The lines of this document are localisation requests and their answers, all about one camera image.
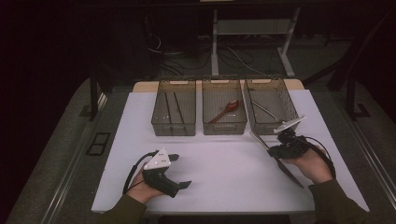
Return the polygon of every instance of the white tabletop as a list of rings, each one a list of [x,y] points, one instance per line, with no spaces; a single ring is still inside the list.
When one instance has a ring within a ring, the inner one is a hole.
[[[204,135],[202,93],[197,92],[196,135],[186,137],[154,134],[151,115],[155,92],[132,92],[107,159],[92,211],[111,209],[121,196],[132,166],[146,153],[166,147],[179,154],[166,171],[175,182],[191,180],[175,198],[160,196],[148,203],[147,214],[293,214],[314,211],[308,189],[312,184],[296,167],[286,164],[305,186],[299,188],[277,167],[262,146],[250,136],[247,123],[243,135]],[[297,135],[319,140],[330,152],[337,179],[346,195],[368,211],[309,91],[290,91],[300,116],[307,118]],[[262,136],[269,146],[279,145],[275,136]]]

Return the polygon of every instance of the green sleeve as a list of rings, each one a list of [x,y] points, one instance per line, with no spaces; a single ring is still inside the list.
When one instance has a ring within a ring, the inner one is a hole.
[[[146,211],[146,206],[137,200],[122,195],[117,204],[99,217],[99,224],[137,224]]]
[[[349,199],[337,180],[309,186],[318,223],[368,223],[368,214]]]

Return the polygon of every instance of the hand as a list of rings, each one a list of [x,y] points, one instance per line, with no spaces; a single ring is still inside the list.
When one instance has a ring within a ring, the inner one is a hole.
[[[145,183],[142,175],[143,167],[145,166],[145,164],[143,164],[142,168],[140,168],[139,173],[134,177],[134,180],[131,184],[131,186],[133,187],[128,189],[128,191],[126,192],[128,196],[136,199],[141,203],[147,203],[152,198],[163,195],[162,192],[150,187]]]
[[[332,180],[332,173],[326,162],[311,148],[308,149],[302,157],[283,161],[296,165],[301,173],[308,179],[311,179],[314,184]]]

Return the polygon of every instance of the table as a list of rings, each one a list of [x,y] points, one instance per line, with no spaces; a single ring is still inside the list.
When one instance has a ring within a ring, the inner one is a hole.
[[[299,115],[306,115],[296,129],[298,135],[318,139],[330,152],[337,179],[348,197],[368,210],[309,91],[298,80],[287,80],[290,97]],[[137,83],[120,120],[113,146],[92,205],[93,212],[112,208],[121,196],[126,176],[147,152],[166,147],[179,154],[166,175],[175,182],[192,180],[175,198],[157,197],[148,203],[146,215],[187,214],[293,214],[314,211],[306,179],[288,165],[305,186],[299,188],[278,168],[276,162],[250,136],[247,123],[242,135],[203,135],[202,102],[197,91],[196,135],[158,137],[151,126],[156,82]],[[278,145],[275,136],[262,136],[269,146]]]

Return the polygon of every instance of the person's left hand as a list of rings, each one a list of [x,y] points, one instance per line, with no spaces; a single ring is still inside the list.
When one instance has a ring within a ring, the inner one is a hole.
[[[133,187],[128,189],[128,191],[126,192],[128,196],[136,199],[141,203],[147,203],[152,198],[163,195],[162,192],[150,187],[145,183],[142,175],[144,166],[145,164],[143,164],[142,168],[140,168],[139,173],[134,177],[134,180],[131,184],[131,186]]]

